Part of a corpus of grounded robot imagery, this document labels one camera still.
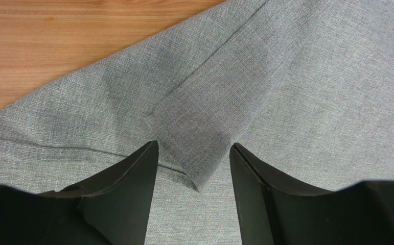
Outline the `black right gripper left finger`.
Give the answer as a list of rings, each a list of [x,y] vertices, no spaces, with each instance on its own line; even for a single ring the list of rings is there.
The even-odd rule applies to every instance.
[[[151,141],[61,191],[0,185],[0,244],[144,244],[157,165]]]

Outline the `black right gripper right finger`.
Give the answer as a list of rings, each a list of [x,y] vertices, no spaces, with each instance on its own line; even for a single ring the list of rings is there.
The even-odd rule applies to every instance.
[[[235,143],[229,151],[243,244],[394,244],[394,181],[329,191]]]

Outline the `grey cloth napkin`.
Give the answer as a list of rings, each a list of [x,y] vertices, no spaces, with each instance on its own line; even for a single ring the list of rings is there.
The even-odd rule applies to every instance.
[[[159,143],[145,244],[241,244],[235,142],[306,183],[394,180],[394,1],[226,1],[0,111],[0,184]]]

